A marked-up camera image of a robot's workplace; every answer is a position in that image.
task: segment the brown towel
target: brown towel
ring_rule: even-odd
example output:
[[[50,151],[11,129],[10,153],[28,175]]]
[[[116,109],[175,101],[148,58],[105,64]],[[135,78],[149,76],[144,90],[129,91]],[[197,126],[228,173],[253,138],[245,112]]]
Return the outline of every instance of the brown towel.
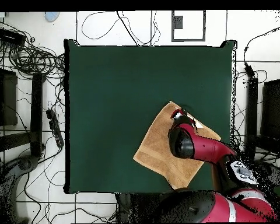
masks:
[[[180,159],[171,154],[169,148],[168,131],[172,126],[171,115],[180,107],[169,102],[156,116],[149,127],[134,160],[141,165],[164,176],[174,189],[187,187],[203,162],[192,159]],[[197,134],[220,140],[220,136],[203,125],[197,128]]]

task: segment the black border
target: black border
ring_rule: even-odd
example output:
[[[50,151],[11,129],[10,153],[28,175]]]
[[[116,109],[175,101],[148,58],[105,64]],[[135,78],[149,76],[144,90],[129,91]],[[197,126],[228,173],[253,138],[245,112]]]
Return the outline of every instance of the black border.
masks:
[[[64,99],[65,99],[65,184],[63,187],[64,193],[69,193],[71,157],[70,157],[70,143],[69,143],[69,125],[70,125],[70,103],[69,103],[69,46],[68,40],[64,40]]]

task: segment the plug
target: plug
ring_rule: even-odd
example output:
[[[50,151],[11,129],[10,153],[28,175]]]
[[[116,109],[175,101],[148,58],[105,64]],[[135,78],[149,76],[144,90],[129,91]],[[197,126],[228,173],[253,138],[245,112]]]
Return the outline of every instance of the plug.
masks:
[[[255,73],[254,73],[251,65],[248,65],[246,62],[245,62],[245,71],[249,78],[255,77]]]
[[[52,110],[47,110],[47,111],[45,111],[45,113],[47,114],[47,118],[49,120],[52,119]]]

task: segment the desk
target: desk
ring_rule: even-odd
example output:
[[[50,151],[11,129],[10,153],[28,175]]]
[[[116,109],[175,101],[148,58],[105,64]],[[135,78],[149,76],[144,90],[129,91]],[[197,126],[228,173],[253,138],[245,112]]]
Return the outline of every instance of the desk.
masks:
[[[230,137],[232,52],[221,47],[95,47],[65,40],[66,193],[166,193],[166,179],[133,161],[171,100]],[[211,165],[190,183],[211,190]]]

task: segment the power strip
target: power strip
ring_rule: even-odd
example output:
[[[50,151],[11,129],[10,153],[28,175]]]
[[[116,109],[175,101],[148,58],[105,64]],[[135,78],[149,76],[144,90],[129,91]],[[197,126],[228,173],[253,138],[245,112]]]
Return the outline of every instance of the power strip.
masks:
[[[9,31],[5,29],[0,29],[0,41],[4,43],[9,43],[14,46],[21,46],[25,45],[26,37],[22,34],[15,33],[14,31]]]
[[[61,135],[59,123],[55,115],[55,112],[53,110],[47,110],[45,111],[45,113],[47,114],[47,117],[50,120],[49,121],[50,129],[52,130],[53,135],[55,137],[57,147],[62,148],[64,146],[64,140]]]

